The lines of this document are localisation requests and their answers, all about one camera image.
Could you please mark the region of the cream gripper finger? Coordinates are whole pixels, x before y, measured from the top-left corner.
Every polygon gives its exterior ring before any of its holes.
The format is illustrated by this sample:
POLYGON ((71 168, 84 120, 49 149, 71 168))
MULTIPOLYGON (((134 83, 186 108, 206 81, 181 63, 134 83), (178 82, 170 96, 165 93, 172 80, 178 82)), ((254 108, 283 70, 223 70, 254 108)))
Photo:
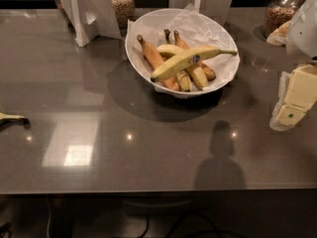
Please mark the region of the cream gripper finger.
POLYGON ((269 127, 279 132, 293 129, 306 113, 307 110, 300 106, 277 102, 272 111, 269 127))

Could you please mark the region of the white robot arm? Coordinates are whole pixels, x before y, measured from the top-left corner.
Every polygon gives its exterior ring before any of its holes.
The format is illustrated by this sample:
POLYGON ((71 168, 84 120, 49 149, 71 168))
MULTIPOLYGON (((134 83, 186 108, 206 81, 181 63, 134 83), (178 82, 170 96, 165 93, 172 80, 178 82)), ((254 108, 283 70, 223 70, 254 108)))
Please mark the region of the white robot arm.
POLYGON ((286 47, 295 64, 292 72, 284 71, 279 79, 278 102, 269 127, 275 131, 294 128, 317 101, 317 0, 306 0, 292 19, 266 41, 286 47))

